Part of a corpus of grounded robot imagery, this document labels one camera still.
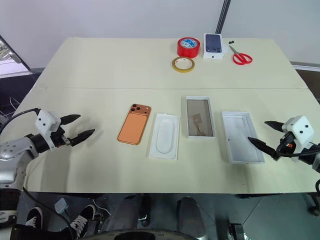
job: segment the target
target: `scissor blade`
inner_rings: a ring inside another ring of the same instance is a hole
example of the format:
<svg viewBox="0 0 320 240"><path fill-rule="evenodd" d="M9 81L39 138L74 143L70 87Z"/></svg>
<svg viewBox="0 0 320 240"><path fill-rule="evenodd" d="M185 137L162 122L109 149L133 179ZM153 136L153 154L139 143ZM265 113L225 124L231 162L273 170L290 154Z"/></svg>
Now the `scissor blade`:
<svg viewBox="0 0 320 240"><path fill-rule="evenodd" d="M237 52L232 46L229 45L229 47L231 48L232 52L234 52L235 54L238 54L239 52Z"/></svg>

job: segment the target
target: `yellow tape roll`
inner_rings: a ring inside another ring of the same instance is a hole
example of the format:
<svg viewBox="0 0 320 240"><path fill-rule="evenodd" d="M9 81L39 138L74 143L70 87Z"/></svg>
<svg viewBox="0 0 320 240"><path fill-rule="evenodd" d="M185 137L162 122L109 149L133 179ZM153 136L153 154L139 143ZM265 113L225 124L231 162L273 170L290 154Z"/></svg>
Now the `yellow tape roll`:
<svg viewBox="0 0 320 240"><path fill-rule="evenodd" d="M172 67L180 73L187 73L194 69L195 62L186 56L179 56L173 59Z"/></svg>

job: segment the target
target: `smartphone box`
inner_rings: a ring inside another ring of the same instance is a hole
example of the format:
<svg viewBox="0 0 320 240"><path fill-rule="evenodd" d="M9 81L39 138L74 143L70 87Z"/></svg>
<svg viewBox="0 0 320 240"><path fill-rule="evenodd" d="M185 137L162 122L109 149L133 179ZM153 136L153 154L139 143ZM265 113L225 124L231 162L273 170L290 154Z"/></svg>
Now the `smartphone box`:
<svg viewBox="0 0 320 240"><path fill-rule="evenodd" d="M187 96L186 126L189 139L215 139L216 130L208 96Z"/></svg>
<svg viewBox="0 0 320 240"><path fill-rule="evenodd" d="M223 111L226 152L231 164L263 164L263 152L248 137L258 138L249 112Z"/></svg>
<svg viewBox="0 0 320 240"><path fill-rule="evenodd" d="M221 34L205 33L203 43L203 58L222 59L224 57L225 47Z"/></svg>

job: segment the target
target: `clear plastic tray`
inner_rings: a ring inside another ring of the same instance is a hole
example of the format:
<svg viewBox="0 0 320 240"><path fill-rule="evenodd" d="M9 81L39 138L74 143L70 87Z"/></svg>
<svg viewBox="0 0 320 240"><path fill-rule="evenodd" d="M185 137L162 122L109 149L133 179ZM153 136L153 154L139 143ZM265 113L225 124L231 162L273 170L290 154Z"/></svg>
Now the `clear plastic tray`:
<svg viewBox="0 0 320 240"><path fill-rule="evenodd" d="M214 119L208 96L187 96L186 115L188 138L216 138Z"/></svg>
<svg viewBox="0 0 320 240"><path fill-rule="evenodd" d="M155 116L149 157L178 159L180 117L166 113Z"/></svg>
<svg viewBox="0 0 320 240"><path fill-rule="evenodd" d="M252 145L248 137L257 138L249 112L222 112L226 147L232 164L262 164L263 153Z"/></svg>

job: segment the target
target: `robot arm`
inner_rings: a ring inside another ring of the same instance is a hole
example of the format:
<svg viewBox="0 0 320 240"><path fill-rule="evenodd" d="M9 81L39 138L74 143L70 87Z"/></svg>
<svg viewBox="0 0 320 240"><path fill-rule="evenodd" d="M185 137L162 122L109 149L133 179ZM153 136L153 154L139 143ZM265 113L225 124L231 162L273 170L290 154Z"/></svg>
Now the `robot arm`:
<svg viewBox="0 0 320 240"><path fill-rule="evenodd" d="M62 145L72 147L90 137L94 129L84 131L75 138L68 138L61 125L72 123L80 117L72 114L57 117L54 112L37 112L35 125L39 134L29 134L0 145L0 225L16 222L20 192L24 185L28 164L39 154L55 150Z"/></svg>
<svg viewBox="0 0 320 240"><path fill-rule="evenodd" d="M320 143L316 145L311 142L315 131L305 116L292 117L286 123L277 121L265 121L264 123L285 134L276 149L259 139L248 137L256 148L270 155L275 161L281 157L292 158L295 162L300 160L312 165L312 169L320 173ZM316 182L315 189L320 195L319 184L320 180Z"/></svg>

